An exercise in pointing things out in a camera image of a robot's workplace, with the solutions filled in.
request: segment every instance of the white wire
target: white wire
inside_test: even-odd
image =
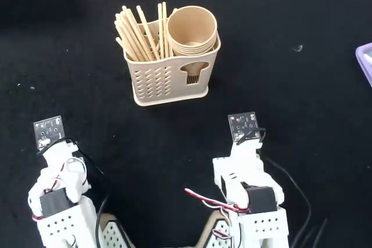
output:
[[[211,206],[210,204],[207,204],[204,200],[202,200],[202,203],[205,206],[209,207],[210,209],[220,209],[220,208],[222,208],[222,206]]]
[[[78,157],[70,157],[70,158],[68,158],[65,161],[65,167],[66,168],[67,168],[67,164],[69,164],[69,161],[70,160],[78,161],[78,162],[80,162],[83,165],[83,167],[84,167],[84,179],[83,179],[83,182],[86,181],[87,180],[87,165],[85,165],[85,162],[83,160],[81,160],[80,158],[78,158]]]
[[[63,179],[61,179],[61,178],[59,178],[59,177],[51,177],[51,180],[54,180],[54,181],[58,180],[58,181],[60,181],[60,182],[62,182],[62,183],[64,183],[64,184],[66,184],[65,181],[63,181]]]
[[[231,221],[230,221],[230,218],[228,217],[228,215],[226,215],[226,213],[223,211],[222,208],[220,209],[220,214],[221,214],[223,217],[225,217],[226,222],[227,222],[227,225],[228,225],[229,227],[231,227]]]

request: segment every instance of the wooden chopstick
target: wooden chopstick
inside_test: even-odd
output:
[[[133,51],[136,53],[139,61],[147,61],[145,58],[145,54],[141,49],[141,44],[138,42],[133,30],[131,29],[130,25],[128,24],[127,20],[124,17],[124,13],[117,14],[117,22],[120,28],[123,30],[123,33],[126,35],[129,44],[131,45]]]
[[[160,57],[164,58],[164,40],[163,40],[163,11],[162,4],[158,4],[158,17],[159,17],[159,45],[160,45]]]
[[[138,12],[139,18],[141,19],[142,25],[143,25],[143,27],[145,29],[145,32],[146,32],[146,35],[147,35],[147,39],[148,39],[148,41],[150,43],[150,46],[152,48],[152,52],[155,55],[156,60],[159,60],[160,57],[159,57],[159,54],[158,54],[158,50],[156,49],[155,42],[154,42],[154,40],[152,38],[152,34],[151,34],[151,31],[150,31],[150,28],[147,25],[145,14],[143,13],[143,11],[142,11],[142,9],[141,9],[141,7],[139,5],[136,8],[137,8],[137,12]]]
[[[132,13],[131,9],[127,9],[126,10],[126,16],[127,16],[127,19],[129,21],[129,23],[130,23],[130,25],[131,25],[134,33],[137,36],[137,39],[139,40],[139,42],[141,43],[143,49],[145,50],[145,53],[146,53],[147,58],[148,58],[148,61],[153,61],[154,60],[154,57],[151,54],[150,47],[146,43],[145,36],[143,35],[142,31],[140,30],[140,28],[139,28],[139,26],[137,24],[137,21],[135,20],[135,18],[133,16],[133,13]]]
[[[163,37],[164,37],[164,49],[165,57],[169,57],[168,39],[167,39],[167,3],[163,2]]]
[[[119,23],[117,21],[115,21],[115,26],[117,32],[121,37],[121,40],[119,38],[116,38],[116,42],[118,42],[123,47],[123,49],[129,54],[132,60],[140,61],[127,38],[127,34],[125,34],[125,31],[123,31],[123,29],[119,26]]]
[[[148,56],[147,56],[141,42],[138,40],[130,22],[129,22],[129,19],[127,17],[127,8],[125,6],[123,6],[123,11],[120,12],[120,18],[121,18],[121,21],[123,22],[124,27],[126,28],[128,33],[130,34],[131,40],[135,44],[135,48],[138,50],[140,57],[142,57],[142,61],[149,61]]]

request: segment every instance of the chopstick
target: chopstick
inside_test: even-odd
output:
[[[137,23],[131,9],[127,9],[125,6],[122,8],[123,11],[116,14],[115,27],[120,37],[115,40],[132,60],[151,62],[173,56],[173,50],[167,39],[166,2],[158,4],[159,36],[155,35],[156,26],[148,24],[139,5],[136,8],[142,26]]]
[[[126,14],[127,16],[127,19],[134,31],[134,33],[136,34],[137,36],[137,39],[139,40],[139,42],[141,43],[146,55],[147,55],[147,58],[148,58],[148,61],[153,61],[153,56],[151,54],[151,50],[150,50],[150,47],[149,45],[146,43],[146,39],[142,33],[142,31],[140,30],[140,28],[138,27],[138,24],[137,24],[137,21],[135,20],[134,16],[133,16],[133,13],[131,11],[131,9],[126,9],[126,11],[124,11],[124,14]]]
[[[121,29],[121,27],[119,26],[117,21],[115,21],[115,26],[116,26],[117,32],[119,33],[119,35],[121,37],[121,39],[116,38],[116,42],[118,42],[119,45],[123,47],[123,49],[128,53],[128,55],[130,56],[130,58],[132,60],[139,61],[139,58],[138,58],[137,54],[134,52],[133,47],[130,45],[129,40],[128,40],[125,32]]]
[[[137,12],[138,12],[139,18],[141,19],[142,25],[143,25],[143,27],[145,29],[145,32],[146,32],[146,35],[147,35],[147,39],[148,39],[148,41],[150,43],[150,46],[152,48],[152,52],[155,55],[156,60],[159,60],[160,57],[159,57],[159,54],[158,54],[158,50],[156,49],[155,42],[154,42],[154,40],[152,38],[152,34],[151,34],[151,31],[150,31],[150,28],[147,25],[145,14],[143,13],[143,11],[142,11],[142,9],[141,9],[141,7],[139,5],[136,8],[137,8]]]
[[[131,27],[129,26],[127,20],[124,17],[124,13],[116,14],[116,22],[118,26],[122,29],[125,37],[127,38],[130,46],[133,51],[136,53],[136,56],[139,58],[139,61],[146,61],[145,54],[141,48],[140,43],[136,39]]]
[[[163,36],[164,36],[164,49],[165,57],[169,57],[168,39],[167,39],[167,3],[163,2]]]
[[[160,46],[160,57],[164,58],[164,41],[163,41],[163,8],[162,4],[158,4],[158,17],[159,17],[159,46]]]

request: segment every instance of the cup rim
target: cup rim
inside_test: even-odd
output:
[[[214,30],[213,30],[212,35],[207,40],[205,40],[204,42],[201,42],[198,45],[194,45],[194,46],[188,46],[188,45],[184,45],[184,44],[178,43],[175,39],[173,39],[173,37],[169,33],[169,21],[170,21],[171,17],[174,16],[179,11],[182,11],[184,9],[189,9],[189,8],[198,8],[198,9],[204,10],[205,12],[207,12],[208,14],[211,15],[211,17],[212,17],[212,19],[214,21]],[[194,48],[198,48],[198,47],[201,47],[201,46],[207,44],[210,40],[213,39],[213,37],[216,36],[216,34],[217,34],[217,20],[216,20],[216,17],[214,16],[214,14],[210,10],[208,10],[208,9],[206,9],[204,7],[200,7],[200,6],[196,6],[196,5],[185,6],[185,7],[182,7],[182,8],[177,9],[174,13],[170,14],[170,16],[168,17],[168,20],[167,20],[166,32],[167,32],[167,38],[168,38],[168,40],[172,40],[172,42],[174,43],[174,45],[178,45],[178,46],[181,46],[181,47],[186,48],[186,49],[194,49]]]

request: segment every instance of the cable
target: cable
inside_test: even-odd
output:
[[[320,238],[321,238],[321,236],[322,236],[322,234],[324,232],[324,229],[326,228],[327,223],[328,223],[328,219],[327,218],[324,219],[323,223],[321,223],[320,229],[318,231],[318,234],[317,234],[317,236],[315,238],[315,241],[314,241],[314,244],[313,244],[313,248],[316,248],[318,246],[319,240],[320,240]]]
[[[308,225],[308,223],[310,221],[310,218],[312,216],[312,205],[310,204],[309,199],[306,197],[306,195],[304,194],[304,192],[301,190],[301,188],[298,186],[298,184],[291,177],[291,175],[289,174],[289,172],[286,171],[285,168],[283,168],[282,166],[278,165],[277,163],[275,163],[274,161],[272,161],[272,159],[268,158],[267,156],[263,156],[262,158],[265,159],[266,161],[268,161],[275,168],[279,169],[280,171],[282,171],[284,174],[287,175],[287,177],[289,178],[289,180],[291,180],[292,184],[296,187],[296,189],[301,194],[301,196],[303,197],[304,201],[307,204],[308,212],[307,212],[306,220],[303,223],[303,225],[301,226],[300,230],[297,232],[297,234],[295,236],[295,239],[293,240],[292,245],[291,245],[291,248],[296,248],[296,245],[297,245],[298,241],[300,240],[303,232],[305,231],[305,229],[306,229],[306,227],[307,227],[307,225]]]
[[[98,211],[98,214],[97,214],[97,220],[95,222],[95,243],[97,245],[97,248],[101,248],[101,244],[99,243],[99,235],[98,235],[98,231],[99,231],[99,220],[101,219],[101,215],[102,215],[102,212],[103,212],[103,209],[105,208],[105,205],[107,203],[107,201],[109,200],[109,196],[110,194],[108,193],[105,197],[105,199],[103,200],[103,202],[101,203],[101,206],[99,207],[99,211]]]
[[[234,206],[230,206],[227,203],[222,203],[222,202],[220,202],[218,200],[213,200],[213,199],[210,199],[208,197],[204,197],[204,196],[202,196],[200,194],[195,193],[193,190],[190,190],[188,188],[185,188],[185,192],[188,193],[188,194],[190,194],[193,197],[198,198],[199,200],[204,200],[206,202],[216,204],[218,206],[224,207],[224,208],[229,209],[229,210],[234,211],[234,212],[247,213],[249,211],[249,209],[240,209],[240,208],[236,207],[236,204],[234,204]]]
[[[76,244],[76,237],[75,235],[72,235],[74,237],[74,242],[71,244],[71,247],[74,248],[75,244]]]
[[[239,231],[240,231],[240,240],[239,240],[239,245],[237,248],[240,248],[240,245],[242,244],[242,225],[239,223]]]
[[[85,162],[83,160],[81,160],[80,158],[78,158],[78,157],[70,157],[70,158],[68,158],[65,161],[64,165],[68,166],[68,163],[69,163],[70,160],[78,161],[78,162],[80,162],[83,165],[84,174],[85,174],[84,179],[83,179],[83,185],[84,185],[86,183],[86,181],[87,181],[87,175],[88,175],[87,174],[87,165],[85,165]]]
[[[210,209],[220,209],[220,208],[222,208],[222,206],[211,206],[211,205],[207,204],[207,203],[205,202],[205,200],[202,200],[202,203],[203,203],[206,207],[209,207]]]
[[[303,242],[301,243],[300,247],[299,248],[305,248],[305,245],[307,244],[307,242],[309,241],[309,239],[313,236],[313,234],[315,233],[315,230],[317,228],[317,225],[313,226],[311,228],[311,230],[306,234],[305,238],[303,239]]]
[[[51,147],[55,146],[57,143],[60,143],[60,142],[64,142],[64,141],[70,141],[72,142],[74,145],[77,146],[78,148],[78,152],[84,157],[87,159],[87,161],[100,173],[102,174],[103,176],[105,176],[105,174],[103,173],[103,171],[94,163],[93,159],[90,158],[88,155],[86,155],[79,147],[79,145],[77,144],[77,142],[72,139],[72,138],[68,138],[68,137],[63,137],[63,138],[60,138],[58,140],[56,140],[55,142],[53,142],[52,144],[50,145],[47,145],[46,147],[44,147],[43,149],[41,149],[37,154],[38,155],[43,155],[45,152],[47,152]]]
[[[263,140],[265,139],[266,137],[266,129],[265,128],[253,128],[252,130],[248,131],[247,133],[244,134],[244,136],[242,136],[238,141],[237,141],[237,145],[241,145],[242,143],[244,143],[245,141],[249,140],[250,138],[248,138],[248,136],[252,133],[256,133],[256,132],[263,132],[263,136],[260,138],[260,142],[263,142]]]
[[[220,214],[226,219],[226,222],[227,222],[227,225],[229,226],[229,227],[231,227],[231,221],[230,221],[230,218],[229,218],[229,216],[228,215],[226,215],[226,213],[225,213],[225,211],[224,211],[224,209],[221,207],[220,208]]]

